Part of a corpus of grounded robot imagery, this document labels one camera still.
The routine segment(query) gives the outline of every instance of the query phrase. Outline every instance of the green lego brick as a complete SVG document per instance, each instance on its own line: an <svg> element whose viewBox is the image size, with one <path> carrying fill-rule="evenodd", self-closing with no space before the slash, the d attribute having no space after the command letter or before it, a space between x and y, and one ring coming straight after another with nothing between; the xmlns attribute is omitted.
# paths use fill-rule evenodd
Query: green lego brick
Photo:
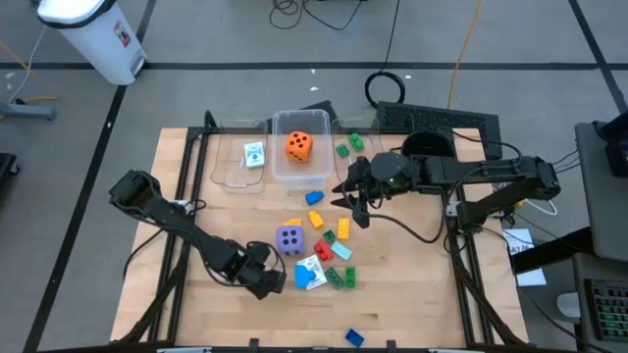
<svg viewBox="0 0 628 353"><path fill-rule="evenodd" d="M334 268L328 268L327 270L325 270L325 277L335 289L344 288L344 282L342 281L342 278L340 278L336 270L334 270Z"/></svg>
<svg viewBox="0 0 628 353"><path fill-rule="evenodd" d="M327 241L329 244L333 244L336 240L336 235L334 234L333 230L327 230L326 232L324 232L323 237L325 238L325 241Z"/></svg>
<svg viewBox="0 0 628 353"><path fill-rule="evenodd" d="M349 149L346 147L344 143L336 147L336 152L338 152L339 156L343 158L349 155Z"/></svg>
<svg viewBox="0 0 628 353"><path fill-rule="evenodd" d="M356 280L355 280L355 268L347 267L344 271L344 281L346 282L346 287L349 289L355 288Z"/></svg>
<svg viewBox="0 0 628 353"><path fill-rule="evenodd" d="M351 144L355 152L361 152L364 149L364 142L362 142L360 136L355 132L349 136L349 144Z"/></svg>

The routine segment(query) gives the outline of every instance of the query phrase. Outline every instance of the clear plastic tray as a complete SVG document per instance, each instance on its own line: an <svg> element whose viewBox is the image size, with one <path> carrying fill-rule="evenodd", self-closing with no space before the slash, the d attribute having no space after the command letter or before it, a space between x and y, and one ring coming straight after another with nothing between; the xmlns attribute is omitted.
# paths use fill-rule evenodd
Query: clear plastic tray
<svg viewBox="0 0 628 353"><path fill-rule="evenodd" d="M228 120L220 125L220 140L211 179L229 193L260 193L264 171L269 163L268 123L258 119ZM262 142L265 163L248 168L244 145Z"/></svg>
<svg viewBox="0 0 628 353"><path fill-rule="evenodd" d="M364 143L364 149L360 152L355 152L349 143L348 137L352 133L357 133ZM348 167L355 163L358 156L364 156L370 161L377 153L384 151L382 138L380 138L380 122L375 118L350 117L334 120L332 122L332 141L336 174L340 181L346 179ZM349 150L349 155L346 157L341 157L336 150L342 144Z"/></svg>
<svg viewBox="0 0 628 353"><path fill-rule="evenodd" d="M312 137L307 163L297 163L286 155L286 141L294 131ZM324 188L334 171L334 156L327 112L317 110L282 111L273 117L273 176L287 190Z"/></svg>

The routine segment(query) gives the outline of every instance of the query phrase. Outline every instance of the black keyboard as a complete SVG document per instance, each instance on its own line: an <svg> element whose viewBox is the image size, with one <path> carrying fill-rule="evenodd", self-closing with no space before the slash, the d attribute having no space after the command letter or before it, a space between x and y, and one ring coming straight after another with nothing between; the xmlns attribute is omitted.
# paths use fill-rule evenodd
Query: black keyboard
<svg viewBox="0 0 628 353"><path fill-rule="evenodd" d="M448 109L379 102L377 119L381 127L430 128L473 127L480 131L485 141L501 142L499 117L491 114L461 112ZM484 153L488 160L501 159L501 146L485 143Z"/></svg>
<svg viewBox="0 0 628 353"><path fill-rule="evenodd" d="M596 337L628 342L628 282L585 279L585 289Z"/></svg>

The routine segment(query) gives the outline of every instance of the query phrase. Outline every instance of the orange die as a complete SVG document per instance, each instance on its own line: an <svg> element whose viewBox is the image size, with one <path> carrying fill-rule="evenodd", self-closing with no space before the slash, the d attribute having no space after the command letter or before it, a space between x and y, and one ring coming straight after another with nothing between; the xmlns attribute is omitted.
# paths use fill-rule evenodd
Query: orange die
<svg viewBox="0 0 628 353"><path fill-rule="evenodd" d="M306 163L312 152L312 137L305 132L293 131L286 141L288 158L298 163Z"/></svg>

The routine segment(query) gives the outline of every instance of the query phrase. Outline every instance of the wooden tabletop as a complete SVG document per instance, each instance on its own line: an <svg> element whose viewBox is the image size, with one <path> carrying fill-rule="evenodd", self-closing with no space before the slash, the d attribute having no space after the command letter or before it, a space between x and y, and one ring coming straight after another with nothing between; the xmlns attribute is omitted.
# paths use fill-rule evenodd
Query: wooden tabletop
<svg viewBox="0 0 628 353"><path fill-rule="evenodd" d="M479 138L475 129L459 132ZM161 182L164 197L172 199L177 187L186 129L166 128L161 132L151 173ZM405 136L383 135L385 149L399 146ZM275 243L275 230L292 218L303 219L307 253L324 229L338 229L338 219L350 212L332 206L338 198L331 188L340 181L332 175L323 202L308 207L304 192L286 192L273 178L270 161L264 173L264 191L245 195L226 193L211 181L219 136L211 135L200 198L208 207L196 216L197 224L208 233L232 238L244 244L249 240ZM481 144L462 138L455 140L458 158L484 159ZM267 155L270 156L272 143ZM192 158L186 191L191 190L195 157ZM486 184L466 185L469 200L491 192ZM325 222L323 230L309 224L307 212L317 210ZM442 212L439 196L410 193L385 201L378 212L395 216L426 238L435 236ZM501 232L498 221L485 227ZM155 231L141 224L134 247ZM112 339L126 334L155 296L166 236L161 236L140 251L129 267ZM521 339L527 333L521 314L514 276L502 239L490 233L475 235L486 295L502 319ZM227 288L209 278L200 257L192 250L189 259L182 314L177 338L179 345L245 346L251 337L262 346L349 347L344 339L349 328L365 337L365 347L383 347L389 339L399 347L464 347L458 297L451 260L443 242L424 244L402 228L384 220L371 226L350 224L350 239L345 244L353 251L348 262L335 257L323 263L335 267L343 276L345 266L357 271L354 290L335 290L325 284L310 291L295 289L293 266L303 257L284 257L288 280L282 294L271 293L259 301L242 288ZM477 341L482 340L475 303L469 296ZM164 309L160 337L165 337L171 303Z"/></svg>

